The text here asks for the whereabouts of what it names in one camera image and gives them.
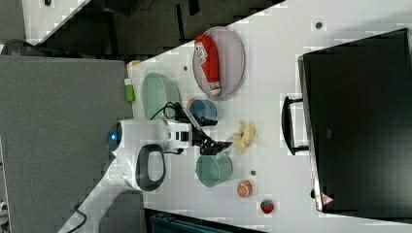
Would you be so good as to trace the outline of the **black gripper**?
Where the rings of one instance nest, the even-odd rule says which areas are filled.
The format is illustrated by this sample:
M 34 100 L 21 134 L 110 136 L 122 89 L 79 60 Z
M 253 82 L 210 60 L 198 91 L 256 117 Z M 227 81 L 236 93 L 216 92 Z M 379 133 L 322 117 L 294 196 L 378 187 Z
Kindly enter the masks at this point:
M 216 120 L 204 116 L 195 116 L 194 118 L 200 126 L 215 126 L 218 123 Z M 196 128 L 192 129 L 192 135 L 192 143 L 199 147 L 201 155 L 216 155 L 232 145 L 231 142 L 215 142 L 203 130 Z

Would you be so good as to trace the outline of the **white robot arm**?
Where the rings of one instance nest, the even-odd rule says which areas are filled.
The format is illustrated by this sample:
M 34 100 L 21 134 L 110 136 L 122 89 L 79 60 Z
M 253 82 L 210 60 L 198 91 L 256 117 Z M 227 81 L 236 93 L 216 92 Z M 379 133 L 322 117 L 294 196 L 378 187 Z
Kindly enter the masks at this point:
M 166 175 L 166 153 L 197 147 L 202 155 L 216 155 L 231 143 L 212 139 L 200 120 L 179 116 L 120 120 L 109 131 L 108 146 L 115 159 L 57 233 L 98 233 L 101 219 L 120 194 L 158 189 Z

